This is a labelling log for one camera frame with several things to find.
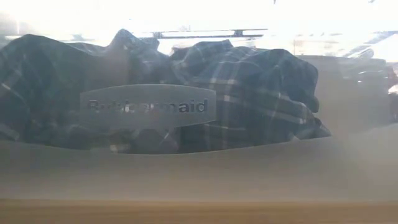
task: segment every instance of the clothing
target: clothing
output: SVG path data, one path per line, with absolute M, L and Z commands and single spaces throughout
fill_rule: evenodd
M 129 131 L 78 122 L 79 94 L 109 86 L 165 83 L 217 92 L 217 121 L 181 129 L 180 152 L 329 136 L 314 96 L 316 68 L 285 50 L 200 42 L 168 57 L 126 30 L 107 47 L 36 35 L 0 50 L 0 136 L 71 149 L 134 147 Z

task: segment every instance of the blue plaid cloth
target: blue plaid cloth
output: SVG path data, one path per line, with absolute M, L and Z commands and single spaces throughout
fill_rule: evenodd
M 71 149 L 132 148 L 131 132 L 79 125 L 79 94 L 137 83 L 217 92 L 217 120 L 182 128 L 180 152 L 330 135 L 313 115 L 316 68 L 287 51 L 233 47 L 226 40 L 200 42 L 169 57 L 158 45 L 126 30 L 107 47 L 36 35 L 13 40 L 0 50 L 0 138 Z

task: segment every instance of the rubbermaid logo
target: rubbermaid logo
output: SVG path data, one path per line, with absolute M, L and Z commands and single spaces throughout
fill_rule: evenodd
M 112 103 L 101 103 L 98 100 L 90 100 L 87 104 L 87 109 L 97 113 L 107 110 L 121 113 L 206 113 L 207 107 L 207 99 L 201 103 L 195 100 L 190 100 L 189 103 L 130 103 L 129 100 L 125 100 L 124 103 L 117 100 L 113 100 Z
M 126 85 L 80 94 L 80 121 L 111 129 L 163 129 L 216 119 L 213 90 L 178 85 Z

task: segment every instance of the plaid shirt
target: plaid shirt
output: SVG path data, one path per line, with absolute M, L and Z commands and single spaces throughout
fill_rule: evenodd
M 0 138 L 72 149 L 132 148 L 134 131 L 80 126 L 78 101 L 83 91 L 137 83 L 216 90 L 217 120 L 183 127 L 181 152 L 330 135 L 312 113 L 318 109 L 316 68 L 287 51 L 233 47 L 226 40 L 168 57 L 156 51 L 158 44 L 126 30 L 108 47 L 35 35 L 13 40 L 0 50 Z

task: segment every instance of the plaid fabric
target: plaid fabric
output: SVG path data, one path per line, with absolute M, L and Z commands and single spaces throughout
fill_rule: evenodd
M 79 125 L 79 94 L 135 83 L 217 91 L 218 120 L 182 128 L 181 152 L 329 135 L 311 112 L 318 109 L 313 95 L 318 73 L 309 63 L 284 50 L 233 47 L 229 41 L 201 42 L 171 57 L 156 51 L 158 44 L 126 30 L 108 47 L 35 35 L 13 40 L 0 50 L 0 138 L 128 151 L 134 148 L 136 132 L 109 133 Z

